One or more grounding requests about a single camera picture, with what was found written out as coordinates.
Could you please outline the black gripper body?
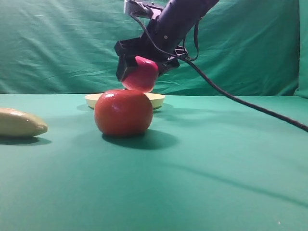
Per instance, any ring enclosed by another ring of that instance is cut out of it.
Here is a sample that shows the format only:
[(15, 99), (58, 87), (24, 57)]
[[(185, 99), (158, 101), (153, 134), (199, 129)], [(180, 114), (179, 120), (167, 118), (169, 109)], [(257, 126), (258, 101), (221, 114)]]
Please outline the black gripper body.
[(179, 29), (171, 28), (164, 32), (162, 25), (156, 19), (151, 19), (148, 26), (145, 26), (136, 16), (132, 19), (141, 26), (143, 34), (140, 37), (120, 40), (116, 43), (115, 52), (120, 63), (136, 64), (137, 58), (142, 57), (159, 64), (173, 64), (178, 57), (186, 56), (187, 50), (184, 45), (179, 45), (182, 40), (185, 40), (186, 35), (176, 37), (182, 32), (182, 26)]

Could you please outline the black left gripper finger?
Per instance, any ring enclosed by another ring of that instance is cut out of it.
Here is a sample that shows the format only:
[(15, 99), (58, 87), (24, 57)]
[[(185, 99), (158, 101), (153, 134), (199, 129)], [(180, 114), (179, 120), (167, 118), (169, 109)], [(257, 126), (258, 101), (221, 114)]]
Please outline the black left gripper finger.
[(138, 63), (135, 56), (121, 55), (118, 59), (118, 66), (116, 71), (116, 77), (119, 82), (124, 81), (127, 76), (136, 70)]

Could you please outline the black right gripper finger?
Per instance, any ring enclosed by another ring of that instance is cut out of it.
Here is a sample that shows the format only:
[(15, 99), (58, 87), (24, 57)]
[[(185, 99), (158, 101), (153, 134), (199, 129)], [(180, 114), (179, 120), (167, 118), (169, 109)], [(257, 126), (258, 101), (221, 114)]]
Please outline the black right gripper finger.
[(177, 69), (180, 66), (178, 60), (169, 60), (167, 62), (158, 62), (157, 67), (158, 67), (158, 76), (162, 76), (166, 74), (167, 72)]

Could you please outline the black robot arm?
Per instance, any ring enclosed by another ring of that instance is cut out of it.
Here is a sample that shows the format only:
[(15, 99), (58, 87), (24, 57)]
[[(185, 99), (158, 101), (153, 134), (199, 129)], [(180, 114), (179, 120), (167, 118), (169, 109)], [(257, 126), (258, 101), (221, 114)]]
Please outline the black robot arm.
[(126, 0), (125, 14), (137, 23), (140, 18), (150, 21), (141, 26), (144, 30), (141, 36), (116, 43), (117, 79), (123, 81), (137, 69), (137, 56), (155, 62), (160, 76), (178, 68), (179, 60), (188, 54), (180, 42), (216, 4), (216, 0), (170, 0), (162, 7), (152, 1)]

